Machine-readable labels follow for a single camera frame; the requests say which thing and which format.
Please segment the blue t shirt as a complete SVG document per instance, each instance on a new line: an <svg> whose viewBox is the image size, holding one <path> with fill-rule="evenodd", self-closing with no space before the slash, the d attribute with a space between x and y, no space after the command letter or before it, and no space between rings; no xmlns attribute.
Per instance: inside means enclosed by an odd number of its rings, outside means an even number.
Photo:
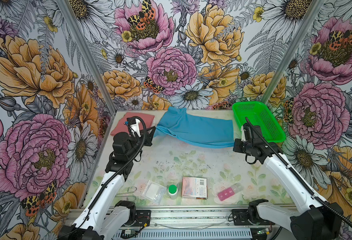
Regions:
<svg viewBox="0 0 352 240"><path fill-rule="evenodd" d="M208 149L230 148L235 142L231 120L190 115L186 108L170 107L157 124L157 135Z"/></svg>

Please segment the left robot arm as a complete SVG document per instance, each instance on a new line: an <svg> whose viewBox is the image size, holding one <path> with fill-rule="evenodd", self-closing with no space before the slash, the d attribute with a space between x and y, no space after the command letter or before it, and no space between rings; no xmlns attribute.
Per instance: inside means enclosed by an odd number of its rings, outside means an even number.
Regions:
<svg viewBox="0 0 352 240"><path fill-rule="evenodd" d="M113 152L101 185L73 224L60 230L58 239L111 240L121 227L135 223L134 202L119 201L112 212L109 208L131 173L136 158L141 156L143 147L152 145L155 131L155 127L140 130L138 125L130 125L127 132L114 136Z"/></svg>

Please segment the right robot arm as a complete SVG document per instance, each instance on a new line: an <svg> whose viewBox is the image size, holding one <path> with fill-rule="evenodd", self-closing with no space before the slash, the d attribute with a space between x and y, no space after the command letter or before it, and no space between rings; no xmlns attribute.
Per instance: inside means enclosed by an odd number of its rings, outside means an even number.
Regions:
<svg viewBox="0 0 352 240"><path fill-rule="evenodd" d="M296 210L290 211L260 199L249 203L247 214L252 224L270 221L290 231L297 240L333 240L342 225L343 210L328 203L289 163L275 143L268 143L259 126L243 126L245 140L236 139L234 152L252 156L280 182L293 200Z"/></svg>

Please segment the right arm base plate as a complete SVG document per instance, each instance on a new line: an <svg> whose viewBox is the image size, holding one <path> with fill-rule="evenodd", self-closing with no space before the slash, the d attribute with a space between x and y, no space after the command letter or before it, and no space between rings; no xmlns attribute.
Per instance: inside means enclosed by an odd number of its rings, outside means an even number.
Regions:
<svg viewBox="0 0 352 240"><path fill-rule="evenodd" d="M246 209L232 209L232 222L235 226L251 226L253 223L249 219L249 212Z"/></svg>

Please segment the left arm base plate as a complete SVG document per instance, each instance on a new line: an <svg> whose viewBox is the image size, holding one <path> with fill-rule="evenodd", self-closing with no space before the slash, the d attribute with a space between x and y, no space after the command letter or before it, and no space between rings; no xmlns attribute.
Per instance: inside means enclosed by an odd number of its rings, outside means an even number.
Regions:
<svg viewBox="0 0 352 240"><path fill-rule="evenodd" d="M138 228L141 228L144 225L149 226L151 222L151 214L152 214L151 210L137 210L135 221L131 226L138 227Z"/></svg>

